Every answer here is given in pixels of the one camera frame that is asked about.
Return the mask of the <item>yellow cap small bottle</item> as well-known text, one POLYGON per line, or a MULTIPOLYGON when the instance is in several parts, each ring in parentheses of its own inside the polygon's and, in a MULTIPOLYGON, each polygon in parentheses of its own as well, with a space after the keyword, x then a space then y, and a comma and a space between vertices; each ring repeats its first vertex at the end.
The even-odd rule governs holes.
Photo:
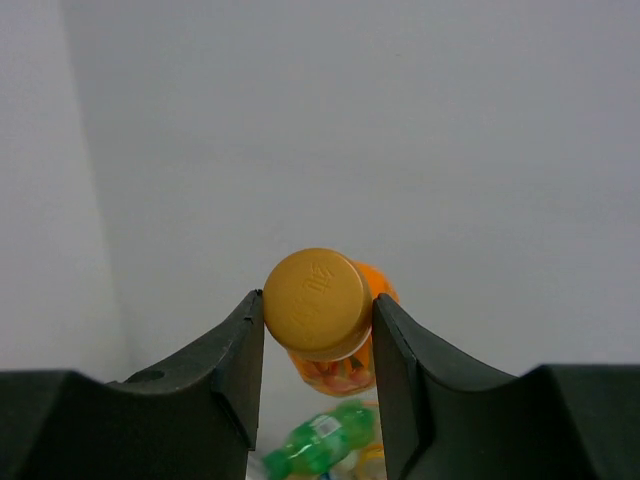
POLYGON ((348 479, 386 480, 387 470, 382 443, 373 443, 352 452, 344 461, 348 479))

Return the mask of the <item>green plastic bottle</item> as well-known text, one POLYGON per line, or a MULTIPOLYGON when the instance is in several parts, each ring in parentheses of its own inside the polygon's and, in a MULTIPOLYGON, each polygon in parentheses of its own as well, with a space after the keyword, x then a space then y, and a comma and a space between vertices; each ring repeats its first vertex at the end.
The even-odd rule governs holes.
POLYGON ((280 447, 262 458, 262 466, 268 479, 326 474, 379 438, 378 406, 346 400, 294 428, 280 447))

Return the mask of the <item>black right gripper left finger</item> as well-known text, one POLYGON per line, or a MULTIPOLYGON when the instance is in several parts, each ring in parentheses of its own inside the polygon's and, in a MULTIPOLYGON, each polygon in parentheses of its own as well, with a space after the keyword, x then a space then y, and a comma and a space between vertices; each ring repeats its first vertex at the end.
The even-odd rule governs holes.
POLYGON ((241 479, 255 448, 263 299, 127 380, 73 370, 1 375, 5 479, 241 479))

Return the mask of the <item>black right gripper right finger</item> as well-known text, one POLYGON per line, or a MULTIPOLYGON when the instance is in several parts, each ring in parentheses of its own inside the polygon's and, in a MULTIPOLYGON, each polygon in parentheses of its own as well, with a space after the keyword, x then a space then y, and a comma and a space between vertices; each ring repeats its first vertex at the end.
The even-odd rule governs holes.
POLYGON ((635 479, 639 369, 495 369, 373 304, 373 351, 391 479, 635 479))

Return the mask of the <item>orange juice bottle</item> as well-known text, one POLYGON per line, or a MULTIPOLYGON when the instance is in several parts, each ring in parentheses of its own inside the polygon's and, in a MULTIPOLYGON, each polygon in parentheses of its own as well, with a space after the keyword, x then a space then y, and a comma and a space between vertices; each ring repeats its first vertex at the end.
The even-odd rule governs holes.
POLYGON ((356 395, 376 385, 372 315, 381 294, 399 300, 374 266, 327 248, 303 249, 269 274, 264 322, 307 385, 334 397, 356 395))

